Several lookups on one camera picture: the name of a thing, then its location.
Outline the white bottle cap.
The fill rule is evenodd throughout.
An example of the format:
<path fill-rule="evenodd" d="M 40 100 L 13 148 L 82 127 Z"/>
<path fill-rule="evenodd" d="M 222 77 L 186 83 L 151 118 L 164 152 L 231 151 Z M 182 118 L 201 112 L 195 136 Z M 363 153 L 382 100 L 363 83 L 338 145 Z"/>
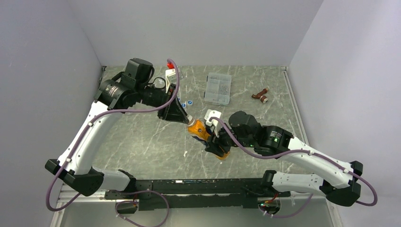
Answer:
<path fill-rule="evenodd" d="M 188 126 L 192 126 L 195 124 L 196 120 L 191 115 L 188 115 L 187 119 L 188 119 L 188 123 L 187 123 Z"/>

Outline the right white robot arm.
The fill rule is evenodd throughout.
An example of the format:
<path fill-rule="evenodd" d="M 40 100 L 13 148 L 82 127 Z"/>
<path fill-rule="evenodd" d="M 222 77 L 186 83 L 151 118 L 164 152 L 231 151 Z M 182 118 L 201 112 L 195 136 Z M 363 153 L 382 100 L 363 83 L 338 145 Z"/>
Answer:
<path fill-rule="evenodd" d="M 357 178 L 363 173 L 362 163 L 332 158 L 281 127 L 261 125 L 244 111 L 232 114 L 228 124 L 220 117 L 221 112 L 216 110 L 208 110 L 204 117 L 212 131 L 209 143 L 217 149 L 218 156 L 231 147 L 252 148 L 254 157 L 285 160 L 309 171 L 309 174 L 265 171 L 260 185 L 264 195 L 290 191 L 312 193 L 344 207 L 352 206 L 360 198 L 361 186 Z"/>

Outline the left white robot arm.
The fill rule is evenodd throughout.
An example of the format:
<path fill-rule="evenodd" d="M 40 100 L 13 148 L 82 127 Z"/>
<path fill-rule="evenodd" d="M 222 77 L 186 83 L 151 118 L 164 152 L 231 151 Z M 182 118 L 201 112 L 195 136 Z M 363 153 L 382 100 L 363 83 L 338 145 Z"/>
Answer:
<path fill-rule="evenodd" d="M 164 88 L 154 85 L 154 72 L 152 63 L 133 58 L 124 71 L 102 82 L 78 134 L 58 159 L 46 162 L 45 168 L 81 195 L 116 190 L 123 198 L 131 198 L 136 178 L 124 170 L 96 168 L 93 160 L 108 131 L 125 113 L 133 113 L 137 103 L 146 105 L 146 112 L 157 112 L 161 120 L 188 123 L 178 100 L 180 70 L 174 67 L 176 81 L 166 79 Z"/>

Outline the orange juice bottle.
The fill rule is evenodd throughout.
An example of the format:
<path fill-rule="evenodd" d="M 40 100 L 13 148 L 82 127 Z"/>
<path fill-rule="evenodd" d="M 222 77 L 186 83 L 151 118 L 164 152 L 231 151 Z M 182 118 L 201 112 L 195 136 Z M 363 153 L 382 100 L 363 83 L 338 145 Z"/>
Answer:
<path fill-rule="evenodd" d="M 194 139 L 202 143 L 205 148 L 207 142 L 213 142 L 213 139 L 215 138 L 213 132 L 211 132 L 210 129 L 199 119 L 196 119 L 194 125 L 187 126 L 187 131 Z M 220 160 L 224 160 L 225 158 L 226 157 L 218 157 Z"/>

